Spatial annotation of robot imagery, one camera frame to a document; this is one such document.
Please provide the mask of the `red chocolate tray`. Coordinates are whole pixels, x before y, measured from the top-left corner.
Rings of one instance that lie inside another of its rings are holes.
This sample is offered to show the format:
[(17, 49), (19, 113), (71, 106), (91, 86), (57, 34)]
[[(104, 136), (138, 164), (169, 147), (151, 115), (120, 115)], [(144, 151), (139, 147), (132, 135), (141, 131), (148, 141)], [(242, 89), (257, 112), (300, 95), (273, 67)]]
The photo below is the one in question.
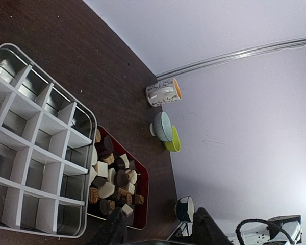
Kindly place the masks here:
[(97, 127), (90, 168), (87, 214), (106, 219), (117, 207), (128, 209), (127, 225), (142, 230), (147, 223), (149, 174), (105, 128)]

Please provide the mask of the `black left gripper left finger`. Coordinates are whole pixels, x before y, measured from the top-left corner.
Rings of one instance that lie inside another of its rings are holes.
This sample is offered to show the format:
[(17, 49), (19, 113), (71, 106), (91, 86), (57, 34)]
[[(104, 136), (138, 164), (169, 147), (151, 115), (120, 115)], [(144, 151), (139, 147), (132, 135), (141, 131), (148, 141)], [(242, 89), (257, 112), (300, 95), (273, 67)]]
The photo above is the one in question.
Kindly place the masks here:
[(90, 244), (126, 244), (127, 239), (126, 215), (120, 207), (117, 207), (100, 226), (90, 240)]

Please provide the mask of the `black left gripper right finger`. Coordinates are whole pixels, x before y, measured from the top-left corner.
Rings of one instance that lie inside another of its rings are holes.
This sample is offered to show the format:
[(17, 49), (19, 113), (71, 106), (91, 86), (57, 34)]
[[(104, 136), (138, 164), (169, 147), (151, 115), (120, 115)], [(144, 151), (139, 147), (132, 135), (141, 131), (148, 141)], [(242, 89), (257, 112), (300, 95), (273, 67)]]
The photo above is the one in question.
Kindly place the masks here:
[(193, 244), (232, 244), (203, 207), (199, 207), (193, 215), (191, 238)]

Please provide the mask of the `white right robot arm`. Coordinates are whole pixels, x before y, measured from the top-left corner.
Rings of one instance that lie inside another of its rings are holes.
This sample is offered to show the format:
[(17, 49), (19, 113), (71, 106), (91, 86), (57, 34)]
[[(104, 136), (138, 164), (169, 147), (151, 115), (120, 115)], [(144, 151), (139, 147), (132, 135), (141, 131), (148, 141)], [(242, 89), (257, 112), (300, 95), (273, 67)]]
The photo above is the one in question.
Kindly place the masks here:
[(226, 236), (231, 244), (301, 244), (301, 216), (247, 219), (237, 225), (234, 233)]

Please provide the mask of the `white divided tin box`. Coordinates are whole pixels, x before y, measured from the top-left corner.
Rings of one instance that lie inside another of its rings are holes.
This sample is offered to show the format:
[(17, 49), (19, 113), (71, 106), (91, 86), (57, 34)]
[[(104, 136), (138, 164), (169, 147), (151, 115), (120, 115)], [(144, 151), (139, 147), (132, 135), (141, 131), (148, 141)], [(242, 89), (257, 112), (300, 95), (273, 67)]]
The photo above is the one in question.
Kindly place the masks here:
[(78, 238), (96, 118), (20, 48), (0, 45), (0, 229)]

